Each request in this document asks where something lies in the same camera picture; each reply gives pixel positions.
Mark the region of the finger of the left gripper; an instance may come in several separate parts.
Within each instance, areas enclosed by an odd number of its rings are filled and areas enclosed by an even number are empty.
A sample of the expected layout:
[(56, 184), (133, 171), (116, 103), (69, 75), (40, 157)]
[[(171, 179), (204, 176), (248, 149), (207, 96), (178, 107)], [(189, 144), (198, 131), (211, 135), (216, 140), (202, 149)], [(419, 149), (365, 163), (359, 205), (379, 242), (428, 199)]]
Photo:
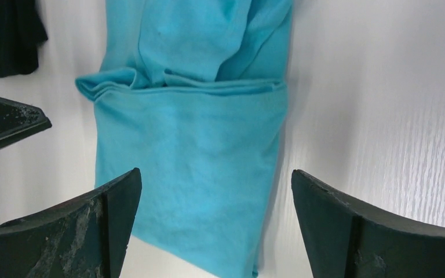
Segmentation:
[(40, 108), (0, 97), (0, 149), (51, 127)]

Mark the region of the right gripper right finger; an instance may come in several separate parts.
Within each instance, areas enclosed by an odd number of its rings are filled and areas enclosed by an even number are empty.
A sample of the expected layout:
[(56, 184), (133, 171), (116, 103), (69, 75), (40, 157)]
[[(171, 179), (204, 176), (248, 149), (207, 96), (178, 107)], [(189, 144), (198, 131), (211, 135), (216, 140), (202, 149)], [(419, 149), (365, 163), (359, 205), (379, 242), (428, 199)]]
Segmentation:
[(445, 277), (445, 228), (385, 211), (294, 170), (291, 188), (314, 277)]

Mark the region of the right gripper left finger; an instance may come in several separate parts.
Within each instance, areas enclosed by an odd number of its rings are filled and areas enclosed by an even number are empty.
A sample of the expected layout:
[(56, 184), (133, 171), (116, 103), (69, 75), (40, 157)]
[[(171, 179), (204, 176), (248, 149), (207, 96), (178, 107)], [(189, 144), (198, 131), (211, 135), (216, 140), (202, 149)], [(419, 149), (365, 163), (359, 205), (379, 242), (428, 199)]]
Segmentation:
[(0, 225), (0, 277), (119, 277), (141, 196), (135, 168)]

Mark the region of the cyan t shirt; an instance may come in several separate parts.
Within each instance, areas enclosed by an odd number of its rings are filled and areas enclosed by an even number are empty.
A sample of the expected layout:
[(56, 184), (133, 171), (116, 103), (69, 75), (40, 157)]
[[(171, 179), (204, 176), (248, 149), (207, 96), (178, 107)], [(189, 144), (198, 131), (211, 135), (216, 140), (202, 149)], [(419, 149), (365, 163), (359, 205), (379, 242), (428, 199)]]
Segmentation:
[(141, 171), (132, 234), (218, 277), (257, 277), (287, 111), (292, 1), (106, 1), (96, 185)]

